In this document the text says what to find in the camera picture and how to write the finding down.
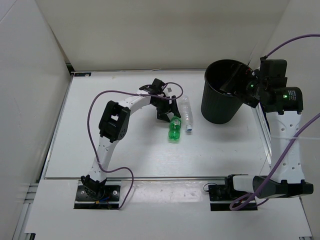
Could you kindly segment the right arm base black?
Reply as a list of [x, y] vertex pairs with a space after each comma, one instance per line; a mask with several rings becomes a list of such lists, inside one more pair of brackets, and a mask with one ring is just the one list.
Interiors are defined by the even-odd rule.
[[230, 211], [230, 204], [237, 198], [245, 195], [243, 191], [229, 191], [225, 184], [206, 183], [203, 190], [208, 193], [211, 212]]

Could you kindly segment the short bottle blue label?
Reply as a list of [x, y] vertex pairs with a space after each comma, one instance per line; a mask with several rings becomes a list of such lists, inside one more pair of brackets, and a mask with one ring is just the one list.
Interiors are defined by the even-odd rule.
[[231, 93], [229, 93], [229, 92], [224, 93], [224, 95], [225, 95], [225, 96], [228, 96], [228, 97], [233, 97], [233, 95], [232, 95]]

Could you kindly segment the clear bottle blue cap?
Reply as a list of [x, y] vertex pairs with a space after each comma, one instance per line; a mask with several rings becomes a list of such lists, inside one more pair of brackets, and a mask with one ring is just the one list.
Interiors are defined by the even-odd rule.
[[191, 133], [193, 130], [193, 114], [188, 96], [184, 95], [180, 100], [181, 119], [184, 125], [185, 131]]

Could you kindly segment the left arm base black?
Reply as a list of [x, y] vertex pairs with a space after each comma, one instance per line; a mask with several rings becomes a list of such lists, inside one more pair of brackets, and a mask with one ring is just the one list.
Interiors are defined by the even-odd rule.
[[81, 182], [77, 185], [73, 208], [76, 210], [117, 210], [120, 206], [121, 183], [107, 181], [97, 194]]

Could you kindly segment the green plastic bottle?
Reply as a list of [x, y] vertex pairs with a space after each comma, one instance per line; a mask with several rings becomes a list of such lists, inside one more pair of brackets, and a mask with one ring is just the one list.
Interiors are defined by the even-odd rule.
[[168, 138], [170, 140], [178, 141], [180, 139], [181, 124], [181, 119], [174, 115], [169, 123]]

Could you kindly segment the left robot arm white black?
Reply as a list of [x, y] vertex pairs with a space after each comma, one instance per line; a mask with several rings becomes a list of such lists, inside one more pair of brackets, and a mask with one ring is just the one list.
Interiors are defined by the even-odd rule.
[[[118, 93], [128, 95], [121, 101], [110, 100], [102, 113], [98, 124], [99, 143], [95, 146], [90, 129], [91, 113], [95, 102], [106, 93]], [[87, 114], [87, 132], [94, 151], [94, 162], [87, 175], [81, 177], [84, 190], [93, 200], [101, 200], [105, 193], [109, 164], [115, 147], [122, 140], [129, 127], [130, 116], [145, 106], [152, 105], [156, 108], [156, 117], [159, 120], [169, 122], [168, 114], [179, 116], [177, 99], [182, 97], [183, 88], [173, 82], [163, 82], [156, 78], [151, 84], [141, 86], [137, 92], [129, 93], [119, 90], [105, 90], [98, 93], [93, 99]]]

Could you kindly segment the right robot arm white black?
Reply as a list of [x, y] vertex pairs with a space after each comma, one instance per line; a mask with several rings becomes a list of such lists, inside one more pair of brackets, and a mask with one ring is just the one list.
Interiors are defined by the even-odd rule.
[[267, 176], [230, 175], [224, 193], [230, 200], [243, 192], [258, 198], [293, 198], [311, 195], [313, 184], [305, 180], [298, 135], [302, 132], [303, 94], [298, 87], [288, 87], [287, 61], [260, 60], [252, 70], [243, 63], [233, 63], [230, 77], [220, 90], [232, 94], [244, 104], [262, 105], [270, 131], [271, 170]]

